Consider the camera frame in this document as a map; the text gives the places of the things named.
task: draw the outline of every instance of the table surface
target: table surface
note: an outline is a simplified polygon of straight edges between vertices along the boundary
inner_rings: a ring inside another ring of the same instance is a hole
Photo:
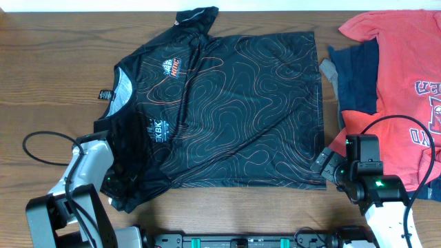
[[[209,34],[269,34],[313,30],[318,59],[327,46],[357,44],[338,27],[359,12],[220,12]],[[25,205],[45,195],[64,167],[44,165],[21,149],[39,130],[78,137],[92,132],[106,109],[99,90],[111,88],[113,66],[173,25],[173,12],[0,13],[0,247],[31,247]],[[337,102],[323,77],[325,142],[338,133]],[[70,145],[52,137],[30,151],[60,163]],[[328,184],[327,191],[286,188],[171,189],[131,214],[101,200],[114,228],[140,224],[152,234],[293,234],[303,226],[366,225],[358,207]],[[423,247],[441,247],[441,204],[417,200],[414,218]]]

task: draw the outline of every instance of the white backdrop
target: white backdrop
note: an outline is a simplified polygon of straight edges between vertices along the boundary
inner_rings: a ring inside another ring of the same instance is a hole
[[[0,0],[5,12],[441,10],[441,0]]]

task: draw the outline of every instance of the green tape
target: green tape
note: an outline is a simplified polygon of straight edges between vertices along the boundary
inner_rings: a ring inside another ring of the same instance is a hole
[[[201,240],[198,238],[192,239],[192,248],[201,248]]]
[[[280,239],[280,248],[289,248],[289,239],[281,238]]]

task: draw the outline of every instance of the red fabric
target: red fabric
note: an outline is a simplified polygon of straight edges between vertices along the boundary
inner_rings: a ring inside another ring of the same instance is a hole
[[[330,148],[345,155],[346,134],[358,134],[382,116],[412,116],[431,131],[436,162],[428,181],[437,178],[441,173],[441,12],[367,12],[350,19],[339,30],[357,41],[377,38],[378,113],[371,116],[343,111],[346,128]],[[384,174],[398,175],[407,191],[416,190],[431,155],[424,131],[411,121],[393,118],[374,125],[367,133],[380,139]]]

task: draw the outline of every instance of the robotic arm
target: robotic arm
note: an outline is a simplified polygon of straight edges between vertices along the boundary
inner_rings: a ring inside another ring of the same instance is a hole
[[[60,181],[47,195],[30,200],[26,216],[35,247],[124,247],[124,248],[371,248],[375,242],[360,227],[343,227],[334,233],[298,232],[293,236],[182,236],[159,235],[150,238],[138,227],[113,229],[98,191],[114,162],[107,131],[78,138],[84,155],[75,146],[73,157]],[[311,170],[345,192],[367,219],[378,245],[406,247],[402,235],[402,217],[409,204],[404,185],[397,176],[383,176],[378,138],[373,135],[347,137],[347,158],[329,148],[319,155]],[[65,184],[72,173],[70,191]],[[78,215],[68,202],[72,197]],[[56,230],[75,223],[78,218],[84,226],[80,230],[58,236]],[[421,247],[409,215],[409,230],[413,247]]]

